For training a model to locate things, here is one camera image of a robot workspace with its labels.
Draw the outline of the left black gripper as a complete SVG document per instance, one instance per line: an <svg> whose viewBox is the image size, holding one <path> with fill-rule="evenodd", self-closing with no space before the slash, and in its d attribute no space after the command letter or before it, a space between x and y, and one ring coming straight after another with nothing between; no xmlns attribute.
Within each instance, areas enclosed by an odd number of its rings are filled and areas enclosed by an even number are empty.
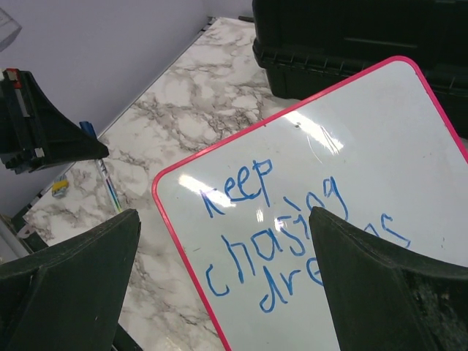
<svg viewBox="0 0 468 351"><path fill-rule="evenodd" d="M1 161L16 174L103 159L106 145L65 117L29 71L1 71Z"/></svg>

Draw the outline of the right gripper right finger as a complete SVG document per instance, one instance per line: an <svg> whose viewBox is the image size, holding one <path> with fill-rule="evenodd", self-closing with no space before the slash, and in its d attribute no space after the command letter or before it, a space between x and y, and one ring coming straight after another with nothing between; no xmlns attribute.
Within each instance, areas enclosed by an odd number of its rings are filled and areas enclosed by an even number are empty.
<svg viewBox="0 0 468 351"><path fill-rule="evenodd" d="M467 268L313 207L312 242L341 350L466 350Z"/></svg>

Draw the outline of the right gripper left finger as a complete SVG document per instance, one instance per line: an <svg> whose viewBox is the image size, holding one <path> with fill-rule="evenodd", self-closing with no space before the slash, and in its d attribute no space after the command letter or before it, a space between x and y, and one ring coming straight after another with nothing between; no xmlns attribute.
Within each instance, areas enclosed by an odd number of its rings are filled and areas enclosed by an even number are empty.
<svg viewBox="0 0 468 351"><path fill-rule="evenodd" d="M140 230L128 209L1 264L1 349L139 350L118 320Z"/></svg>

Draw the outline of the blue whiteboard marker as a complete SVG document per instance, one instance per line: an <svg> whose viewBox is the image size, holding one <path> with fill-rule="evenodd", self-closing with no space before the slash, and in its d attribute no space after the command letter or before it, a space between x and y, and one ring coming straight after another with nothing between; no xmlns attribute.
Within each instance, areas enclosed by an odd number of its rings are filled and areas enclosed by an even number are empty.
<svg viewBox="0 0 468 351"><path fill-rule="evenodd" d="M80 128L84 132L86 132L88 135L90 135L94 139L97 139L97 135L96 135L96 133L94 131L94 127L90 122L81 121L79 123L79 125L80 125ZM110 177L109 172L107 171L107 167L105 166L105 163L104 163L103 159L96 159L95 164L96 164L96 167L97 167L97 169L99 171L99 174L100 174L102 182L103 182L103 184L105 186L107 195L110 198L110 202L111 202L112 206L114 207L115 212L117 214L121 213L122 212L121 203L119 201L119 198L118 198L118 195L117 195L117 192L116 192L116 188L113 185L112 179Z"/></svg>

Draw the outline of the pink framed whiteboard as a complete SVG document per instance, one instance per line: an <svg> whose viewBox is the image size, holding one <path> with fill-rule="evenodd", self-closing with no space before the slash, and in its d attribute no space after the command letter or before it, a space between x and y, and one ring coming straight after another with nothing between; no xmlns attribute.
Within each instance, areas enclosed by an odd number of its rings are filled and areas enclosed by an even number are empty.
<svg viewBox="0 0 468 351"><path fill-rule="evenodd" d="M390 57L161 171L152 195L226 350L337 350L308 218L467 264L467 151Z"/></svg>

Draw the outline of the small yellow blue object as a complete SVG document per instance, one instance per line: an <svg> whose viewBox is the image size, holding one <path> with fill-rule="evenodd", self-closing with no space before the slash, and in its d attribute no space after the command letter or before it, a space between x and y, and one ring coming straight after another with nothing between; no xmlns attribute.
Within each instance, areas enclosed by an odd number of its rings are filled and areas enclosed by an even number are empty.
<svg viewBox="0 0 468 351"><path fill-rule="evenodd" d="M54 198L63 198L67 194L69 181L65 174L57 177L51 187L51 194Z"/></svg>

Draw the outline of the black plastic toolbox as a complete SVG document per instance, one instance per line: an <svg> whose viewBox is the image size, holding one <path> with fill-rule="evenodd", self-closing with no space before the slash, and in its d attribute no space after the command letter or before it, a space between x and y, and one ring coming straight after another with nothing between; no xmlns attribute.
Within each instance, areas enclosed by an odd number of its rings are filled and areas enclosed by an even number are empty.
<svg viewBox="0 0 468 351"><path fill-rule="evenodd" d="M467 136L467 3L419 0L252 4L254 57L270 89L305 99L392 56L423 72L460 137Z"/></svg>

